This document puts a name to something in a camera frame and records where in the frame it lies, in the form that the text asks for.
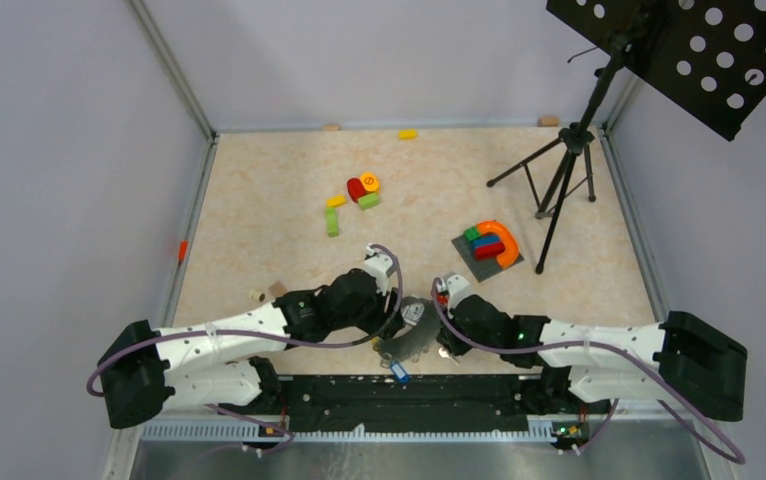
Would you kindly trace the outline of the green lego brick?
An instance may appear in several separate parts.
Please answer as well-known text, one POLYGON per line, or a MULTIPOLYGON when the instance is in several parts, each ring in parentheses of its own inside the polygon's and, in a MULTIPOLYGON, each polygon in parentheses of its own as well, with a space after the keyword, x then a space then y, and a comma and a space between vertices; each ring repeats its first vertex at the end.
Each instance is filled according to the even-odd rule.
POLYGON ((463 232, 463 237, 468 242, 473 242, 474 240, 480 238, 481 236, 482 234, 480 233, 479 229, 476 226, 470 227, 463 232))

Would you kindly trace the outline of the grey lego baseplate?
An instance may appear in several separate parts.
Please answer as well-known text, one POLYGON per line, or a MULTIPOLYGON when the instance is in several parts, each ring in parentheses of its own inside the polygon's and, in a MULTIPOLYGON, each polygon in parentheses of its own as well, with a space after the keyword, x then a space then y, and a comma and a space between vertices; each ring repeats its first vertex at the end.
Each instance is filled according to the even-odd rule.
POLYGON ((475 256, 473 242, 464 234, 452 239, 451 244, 465 264, 468 272, 478 283, 482 283, 508 270, 508 267, 502 267, 499 264, 497 256, 478 259, 475 256))

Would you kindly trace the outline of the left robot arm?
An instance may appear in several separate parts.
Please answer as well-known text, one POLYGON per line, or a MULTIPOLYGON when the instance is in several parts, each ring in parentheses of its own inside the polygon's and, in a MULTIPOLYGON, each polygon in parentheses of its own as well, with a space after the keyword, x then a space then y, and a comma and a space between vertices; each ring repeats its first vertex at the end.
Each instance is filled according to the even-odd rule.
POLYGON ((289 291, 246 313, 183 328, 128 325, 86 382, 109 424, 125 429, 176 410, 245 406, 273 392, 266 353, 352 348, 394 320, 398 268, 368 263, 316 289, 289 291))

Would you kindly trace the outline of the small wooden hexagon block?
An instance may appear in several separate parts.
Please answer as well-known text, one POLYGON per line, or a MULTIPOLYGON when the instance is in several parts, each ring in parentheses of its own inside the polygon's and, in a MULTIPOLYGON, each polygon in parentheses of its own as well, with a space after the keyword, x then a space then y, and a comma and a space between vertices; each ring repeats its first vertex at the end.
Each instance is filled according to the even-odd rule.
POLYGON ((288 292, 288 289, 282 282, 277 281, 268 287, 268 291, 274 299, 277 299, 284 296, 288 292))

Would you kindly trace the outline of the red cylinder block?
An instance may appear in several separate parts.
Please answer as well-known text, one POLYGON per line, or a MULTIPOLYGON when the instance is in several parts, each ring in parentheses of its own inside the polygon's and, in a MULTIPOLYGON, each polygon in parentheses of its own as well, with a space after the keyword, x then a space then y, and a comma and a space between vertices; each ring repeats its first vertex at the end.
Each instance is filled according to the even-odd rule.
POLYGON ((359 199, 368 194, 364 183, 360 178, 353 177, 347 180, 346 189, 348 196, 354 203, 358 203, 359 199))

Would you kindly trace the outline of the red lego brick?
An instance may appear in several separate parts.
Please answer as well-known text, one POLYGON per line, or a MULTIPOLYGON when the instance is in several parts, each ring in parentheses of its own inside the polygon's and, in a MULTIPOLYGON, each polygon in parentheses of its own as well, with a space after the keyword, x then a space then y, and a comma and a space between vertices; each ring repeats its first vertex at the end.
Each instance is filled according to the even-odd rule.
POLYGON ((473 249, 473 257, 475 260, 482 261, 490 258, 495 258, 506 251, 505 245, 494 244, 484 246, 482 248, 473 249))

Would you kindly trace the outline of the green rectangular block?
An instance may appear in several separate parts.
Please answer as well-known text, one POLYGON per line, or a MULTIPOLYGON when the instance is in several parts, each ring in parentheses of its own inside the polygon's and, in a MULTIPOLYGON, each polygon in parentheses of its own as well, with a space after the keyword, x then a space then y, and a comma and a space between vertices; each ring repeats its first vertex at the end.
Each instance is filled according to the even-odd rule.
POLYGON ((380 196, 374 192, 361 196, 357 200, 357 205, 363 211, 376 207, 380 204, 380 196))

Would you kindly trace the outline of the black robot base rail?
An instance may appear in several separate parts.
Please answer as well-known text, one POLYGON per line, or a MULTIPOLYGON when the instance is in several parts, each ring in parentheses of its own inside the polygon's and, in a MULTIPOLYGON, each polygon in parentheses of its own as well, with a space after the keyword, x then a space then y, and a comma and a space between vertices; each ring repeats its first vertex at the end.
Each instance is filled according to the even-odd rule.
POLYGON ((274 415, 294 432, 483 433, 523 431, 528 418, 558 413, 539 381, 512 374, 298 375, 243 406, 274 415))

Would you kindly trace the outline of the blue lego brick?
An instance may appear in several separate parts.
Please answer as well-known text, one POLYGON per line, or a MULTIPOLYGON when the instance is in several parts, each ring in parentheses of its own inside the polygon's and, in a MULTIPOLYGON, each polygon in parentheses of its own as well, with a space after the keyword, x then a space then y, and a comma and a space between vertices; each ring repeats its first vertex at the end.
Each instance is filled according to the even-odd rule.
POLYGON ((475 238, 471 241, 471 247, 473 249, 482 248, 488 245, 502 244, 502 241, 496 234, 487 234, 475 238))

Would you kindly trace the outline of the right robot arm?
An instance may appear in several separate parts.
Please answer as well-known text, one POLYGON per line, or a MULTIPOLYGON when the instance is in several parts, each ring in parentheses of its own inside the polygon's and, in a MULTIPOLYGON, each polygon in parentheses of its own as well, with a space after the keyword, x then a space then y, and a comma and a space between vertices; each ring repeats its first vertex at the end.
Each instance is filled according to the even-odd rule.
POLYGON ((659 401, 690 405, 712 420, 743 418, 747 350, 692 313, 671 311, 664 322, 641 327, 603 327, 511 316, 476 294, 434 307, 451 353, 478 349, 519 368, 564 373, 561 389, 585 403, 659 401))

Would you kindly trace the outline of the blue key tag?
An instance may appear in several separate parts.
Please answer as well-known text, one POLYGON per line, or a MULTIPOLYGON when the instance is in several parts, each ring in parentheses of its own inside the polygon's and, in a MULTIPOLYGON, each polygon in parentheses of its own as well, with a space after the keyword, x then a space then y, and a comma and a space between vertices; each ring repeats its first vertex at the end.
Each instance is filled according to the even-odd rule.
POLYGON ((409 382, 410 375, 401 363, 392 362, 389 366, 389 369, 398 383, 406 384, 409 382))

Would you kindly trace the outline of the yellow rectangular block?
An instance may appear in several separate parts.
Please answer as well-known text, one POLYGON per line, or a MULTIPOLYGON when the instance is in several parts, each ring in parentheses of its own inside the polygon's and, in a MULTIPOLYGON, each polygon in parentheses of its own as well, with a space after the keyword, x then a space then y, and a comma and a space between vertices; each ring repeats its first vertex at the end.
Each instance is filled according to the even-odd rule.
POLYGON ((328 198, 325 205, 327 208, 338 208, 345 205, 346 203, 347 200, 343 195, 336 195, 328 198))

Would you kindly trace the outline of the black tripod stand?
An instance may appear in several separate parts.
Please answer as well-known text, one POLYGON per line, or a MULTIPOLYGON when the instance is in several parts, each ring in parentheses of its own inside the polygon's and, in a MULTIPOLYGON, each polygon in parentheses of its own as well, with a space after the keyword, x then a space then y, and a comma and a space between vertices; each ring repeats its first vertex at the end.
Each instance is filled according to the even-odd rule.
POLYGON ((559 145, 564 146, 564 155, 545 193, 541 197, 536 197, 537 212, 535 217, 537 219, 551 219, 539 259, 534 268, 536 274, 544 272, 563 205, 569 193, 571 177, 580 156, 583 157, 586 175, 573 190, 585 184, 588 189, 588 200, 590 202, 597 200, 594 192, 591 162, 591 143, 594 141, 594 135, 589 128, 592 125, 597 110, 604 102, 616 74, 625 66, 626 50, 628 47, 633 48, 633 40, 630 40, 627 34, 616 34, 608 41, 607 52, 609 53, 609 60, 604 67, 595 71, 597 81, 588 99, 587 106, 578 121, 563 127, 554 140, 486 182, 486 187, 492 188, 518 170, 523 170, 528 180, 531 181, 532 174, 529 170, 529 164, 553 148, 559 145))

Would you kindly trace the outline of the perforated metal keyring plate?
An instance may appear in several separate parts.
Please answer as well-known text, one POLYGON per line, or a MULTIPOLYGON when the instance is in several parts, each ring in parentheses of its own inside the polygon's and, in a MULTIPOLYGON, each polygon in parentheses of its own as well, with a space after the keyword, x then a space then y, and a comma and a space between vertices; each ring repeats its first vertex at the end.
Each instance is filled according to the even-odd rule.
POLYGON ((436 308, 429 299, 405 297, 401 303, 400 317, 407 330, 378 343, 377 352, 382 368, 405 361, 418 361, 421 355, 429 351, 441 329, 436 308))

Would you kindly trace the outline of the orange curved lego tube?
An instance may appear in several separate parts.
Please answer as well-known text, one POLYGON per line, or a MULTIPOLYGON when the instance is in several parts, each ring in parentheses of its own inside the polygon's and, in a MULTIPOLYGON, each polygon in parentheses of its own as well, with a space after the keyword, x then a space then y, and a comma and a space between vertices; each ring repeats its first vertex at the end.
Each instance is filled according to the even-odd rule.
POLYGON ((506 247, 506 251, 497 256, 498 262, 502 267, 511 267, 516 263, 520 256, 520 249, 516 239, 510 233, 509 229, 496 220, 482 221, 475 225, 482 235, 496 234, 506 247))

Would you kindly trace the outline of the black perforated panel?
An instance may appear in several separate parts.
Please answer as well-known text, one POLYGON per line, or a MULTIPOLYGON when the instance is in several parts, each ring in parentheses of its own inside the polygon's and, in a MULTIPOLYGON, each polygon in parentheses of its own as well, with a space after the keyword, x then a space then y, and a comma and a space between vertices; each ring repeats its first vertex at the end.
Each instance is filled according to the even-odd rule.
POLYGON ((549 1, 546 9, 727 141, 766 96, 766 1, 549 1))

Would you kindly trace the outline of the yellow block at far edge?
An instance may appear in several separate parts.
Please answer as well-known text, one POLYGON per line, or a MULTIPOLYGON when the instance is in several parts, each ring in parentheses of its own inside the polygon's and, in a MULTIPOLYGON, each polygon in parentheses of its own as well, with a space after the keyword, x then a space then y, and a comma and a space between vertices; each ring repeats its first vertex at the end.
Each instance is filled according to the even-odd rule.
POLYGON ((398 132, 399 140, 412 140, 418 137, 418 131, 416 129, 401 130, 398 132))

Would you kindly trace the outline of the orange round block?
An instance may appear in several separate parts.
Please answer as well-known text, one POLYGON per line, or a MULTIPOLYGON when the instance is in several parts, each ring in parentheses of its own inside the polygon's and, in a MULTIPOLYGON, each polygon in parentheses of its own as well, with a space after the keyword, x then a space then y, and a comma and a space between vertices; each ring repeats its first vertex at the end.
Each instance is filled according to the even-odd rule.
POLYGON ((372 172, 364 172, 359 176, 363 188, 367 194, 376 193, 380 190, 380 181, 376 174, 372 172))

